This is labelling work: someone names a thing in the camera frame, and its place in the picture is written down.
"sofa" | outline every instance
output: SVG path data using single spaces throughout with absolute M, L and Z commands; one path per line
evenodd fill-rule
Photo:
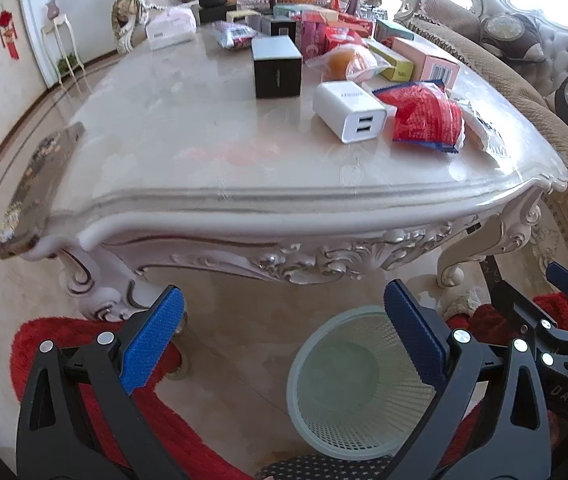
M 541 11 L 516 9 L 510 0 L 471 0 L 472 10 L 449 0 L 401 0 L 395 20 L 439 45 L 477 72 L 504 95 L 562 157 L 568 168 L 568 126 L 553 111 L 552 97 L 568 76 L 568 28 L 553 23 Z M 480 46 L 480 23 L 490 16 L 525 13 L 541 37 L 544 62 L 510 62 L 510 66 Z M 544 197 L 568 252 L 568 190 Z M 540 240 L 532 239 L 539 249 Z M 543 267 L 555 257 L 547 249 Z

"power adapter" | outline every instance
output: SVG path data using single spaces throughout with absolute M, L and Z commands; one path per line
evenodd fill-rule
M 321 83 L 313 95 L 313 111 L 348 144 L 377 137 L 388 110 L 352 81 Z

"silver screw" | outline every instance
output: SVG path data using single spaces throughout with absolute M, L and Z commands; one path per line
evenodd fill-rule
M 518 352 L 525 352 L 528 350 L 528 345 L 523 339 L 515 339 L 515 341 L 513 341 L 513 346 Z
M 46 341 L 43 341 L 41 345 L 39 345 L 39 351 L 45 354 L 46 352 L 51 351 L 53 346 L 54 344 L 52 343 L 52 341 L 47 339 Z
M 97 342 L 100 345 L 110 345 L 115 340 L 115 334 L 112 332 L 102 332 L 97 336 Z
M 453 337 L 458 343 L 468 343 L 471 340 L 471 335 L 466 330 L 455 330 Z

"white box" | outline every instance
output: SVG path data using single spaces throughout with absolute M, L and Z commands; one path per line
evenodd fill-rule
M 321 83 L 313 95 L 313 111 L 344 143 L 377 137 L 389 110 L 352 81 Z
M 184 7 L 169 7 L 146 25 L 151 50 L 158 50 L 195 38 L 197 23 L 193 11 Z

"purple vase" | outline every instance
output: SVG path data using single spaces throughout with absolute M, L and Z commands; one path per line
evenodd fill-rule
M 50 0 L 46 7 L 48 7 L 48 19 L 54 20 L 57 16 L 59 16 L 59 7 L 57 7 L 56 0 Z

